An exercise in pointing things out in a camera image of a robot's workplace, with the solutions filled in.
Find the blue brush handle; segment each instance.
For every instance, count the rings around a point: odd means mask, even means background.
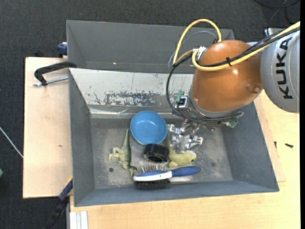
[[[184,176],[191,176],[201,171],[200,167],[195,166],[188,166],[188,167],[181,167],[175,170],[171,170],[172,177],[184,177]]]

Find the hairbrush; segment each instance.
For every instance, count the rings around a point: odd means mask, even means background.
[[[133,177],[134,184],[139,189],[164,188],[172,177],[191,176],[201,171],[200,167],[188,166],[173,170],[166,170],[160,166],[142,168],[139,174]]]

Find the gray plastic tray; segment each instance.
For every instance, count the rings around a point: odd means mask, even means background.
[[[167,61],[183,28],[86,21],[69,21],[67,27],[69,60],[83,68],[69,72],[75,206],[279,190],[254,104],[242,109],[244,116],[235,128],[200,131],[204,143],[194,150],[200,173],[188,180],[173,179],[167,189],[136,189],[129,171],[108,156],[114,147],[122,146],[130,120],[140,110],[156,111],[167,123],[181,124],[171,114],[164,87]],[[137,44],[144,35],[150,35],[149,47],[144,42]],[[147,58],[137,57],[148,48]],[[180,73],[192,71],[188,62],[180,69]],[[191,82],[192,74],[175,75],[171,97],[180,89],[187,92]],[[143,146],[132,136],[130,145],[132,164],[140,167]]]

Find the brush bristles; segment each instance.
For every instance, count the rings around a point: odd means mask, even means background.
[[[135,170],[134,175],[140,175],[143,173],[146,173],[148,171],[154,171],[154,170],[166,170],[164,168],[164,164],[156,164],[156,165],[151,165],[151,166],[145,166],[145,167],[141,167],[138,168],[137,170]]]
[[[167,188],[169,183],[170,183],[169,179],[163,179],[163,180],[157,180],[157,181],[135,181],[134,182],[136,188],[142,189],[142,190]]]
[[[165,170],[164,164],[156,164],[153,166],[141,167],[135,171],[135,175],[140,175],[154,170]],[[170,183],[169,179],[161,179],[156,181],[134,181],[136,188],[142,190],[167,188]]]

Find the wooden board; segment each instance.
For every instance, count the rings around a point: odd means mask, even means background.
[[[69,130],[68,81],[45,87],[36,69],[66,59],[25,60],[23,197],[58,196],[72,176]],[[46,80],[67,75],[68,70],[45,74]]]
[[[68,82],[32,86],[38,82],[33,75],[37,68],[63,60],[26,59],[24,198],[59,195],[72,174]],[[66,74],[54,72],[46,78]],[[255,105],[275,174],[278,181],[286,179],[279,183],[280,192],[77,208],[72,198],[71,211],[88,211],[90,229],[299,228],[299,114],[277,108],[264,92]]]

